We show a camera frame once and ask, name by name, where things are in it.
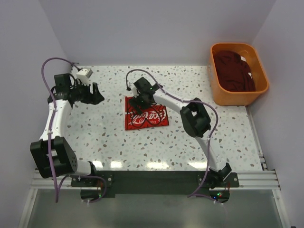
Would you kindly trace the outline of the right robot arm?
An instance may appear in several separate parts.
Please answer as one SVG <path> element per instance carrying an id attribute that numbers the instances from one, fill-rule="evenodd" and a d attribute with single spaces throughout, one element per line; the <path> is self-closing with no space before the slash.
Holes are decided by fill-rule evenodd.
<path id="1" fill-rule="evenodd" d="M 144 77 L 133 85 L 134 87 L 127 85 L 126 89 L 133 94 L 130 105 L 137 113 L 141 114 L 152 104 L 164 105 L 180 114 L 184 131 L 199 143 L 207 157 L 206 171 L 199 187 L 201 188 L 203 184 L 211 189 L 221 186 L 232 169 L 223 156 L 215 153 L 211 148 L 211 136 L 217 127 L 219 116 L 215 113 L 216 121 L 212 127 L 211 118 L 205 107 L 208 106 L 213 111 L 215 109 L 198 98 L 183 100 L 171 95 L 159 84 L 151 85 Z"/>

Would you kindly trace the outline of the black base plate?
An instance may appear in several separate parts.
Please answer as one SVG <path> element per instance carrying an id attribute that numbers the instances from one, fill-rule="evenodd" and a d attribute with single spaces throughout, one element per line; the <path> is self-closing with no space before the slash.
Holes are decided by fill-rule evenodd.
<path id="1" fill-rule="evenodd" d="M 132 195 L 190 195 L 202 194 L 226 202 L 230 189 L 240 186 L 238 175 L 231 172 L 221 186 L 200 188 L 204 171 L 97 171 L 97 178 L 73 178 L 71 187 L 80 188 L 83 200 L 115 198 L 121 194 Z"/>

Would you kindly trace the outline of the white t shirt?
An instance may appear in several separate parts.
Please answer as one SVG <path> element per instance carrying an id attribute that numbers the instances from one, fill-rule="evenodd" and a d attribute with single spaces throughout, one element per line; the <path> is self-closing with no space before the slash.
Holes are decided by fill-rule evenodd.
<path id="1" fill-rule="evenodd" d="M 137 114 L 135 109 L 129 104 L 131 97 L 125 97 L 124 128 L 126 131 L 140 130 L 145 128 L 169 126 L 169 118 L 166 106 L 152 105 L 144 110 L 142 114 Z"/>

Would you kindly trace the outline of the dark red t shirt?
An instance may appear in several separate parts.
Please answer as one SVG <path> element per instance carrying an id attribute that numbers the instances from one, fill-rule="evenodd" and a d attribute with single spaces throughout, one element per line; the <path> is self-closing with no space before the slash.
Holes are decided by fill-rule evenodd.
<path id="1" fill-rule="evenodd" d="M 254 92 L 255 83 L 248 63 L 232 51 L 220 51 L 214 56 L 218 81 L 230 92 Z"/>

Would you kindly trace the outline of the orange plastic basket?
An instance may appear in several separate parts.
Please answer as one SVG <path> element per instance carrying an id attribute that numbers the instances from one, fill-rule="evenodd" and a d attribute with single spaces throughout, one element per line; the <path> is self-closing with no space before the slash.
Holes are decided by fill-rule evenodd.
<path id="1" fill-rule="evenodd" d="M 250 105 L 269 89 L 262 62 L 247 43 L 213 44 L 208 75 L 213 100 L 220 106 Z"/>

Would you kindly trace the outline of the aluminium frame rail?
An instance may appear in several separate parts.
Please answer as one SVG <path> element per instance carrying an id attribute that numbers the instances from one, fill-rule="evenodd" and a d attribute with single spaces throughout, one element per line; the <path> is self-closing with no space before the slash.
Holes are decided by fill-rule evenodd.
<path id="1" fill-rule="evenodd" d="M 232 173 L 220 186 L 191 193 L 203 177 L 204 162 L 183 171 L 164 162 L 147 162 L 144 171 L 115 169 L 106 196 L 93 204 L 80 198 L 96 195 L 91 185 L 72 187 L 67 179 L 59 202 L 52 182 L 38 172 L 30 186 L 21 228 L 289 228 L 280 184 L 263 155 L 227 162 Z"/>

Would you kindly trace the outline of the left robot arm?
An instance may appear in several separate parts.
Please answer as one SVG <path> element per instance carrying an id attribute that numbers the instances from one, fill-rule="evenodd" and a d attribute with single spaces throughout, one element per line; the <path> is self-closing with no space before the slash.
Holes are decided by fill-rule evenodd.
<path id="1" fill-rule="evenodd" d="M 54 76 L 55 85 L 50 88 L 47 99 L 49 113 L 45 129 L 40 139 L 30 145 L 30 152 L 44 179 L 66 174 L 89 176 L 96 172 L 91 161 L 78 161 L 64 137 L 76 102 L 97 105 L 104 101 L 98 84 L 90 81 L 91 75 L 90 69 L 83 68 L 75 76 L 70 73 Z"/>

